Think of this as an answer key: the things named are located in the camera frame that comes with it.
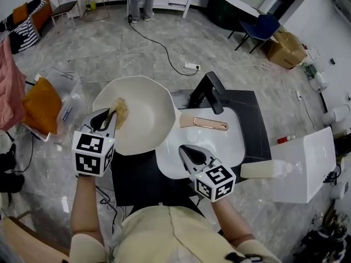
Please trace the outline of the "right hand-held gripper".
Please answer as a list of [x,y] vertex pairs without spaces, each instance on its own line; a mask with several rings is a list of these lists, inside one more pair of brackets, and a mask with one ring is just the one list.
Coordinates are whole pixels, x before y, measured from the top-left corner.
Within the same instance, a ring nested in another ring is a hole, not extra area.
[[206,148],[196,145],[180,145],[179,156],[194,182],[195,192],[216,202],[234,190],[236,175],[225,167],[218,158]]

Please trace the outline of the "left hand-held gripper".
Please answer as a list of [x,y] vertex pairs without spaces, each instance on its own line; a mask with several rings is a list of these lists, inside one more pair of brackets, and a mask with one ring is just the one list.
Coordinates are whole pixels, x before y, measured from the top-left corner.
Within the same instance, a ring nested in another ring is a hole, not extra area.
[[77,174],[102,177],[112,161],[117,113],[102,108],[87,115],[73,134],[72,162]]

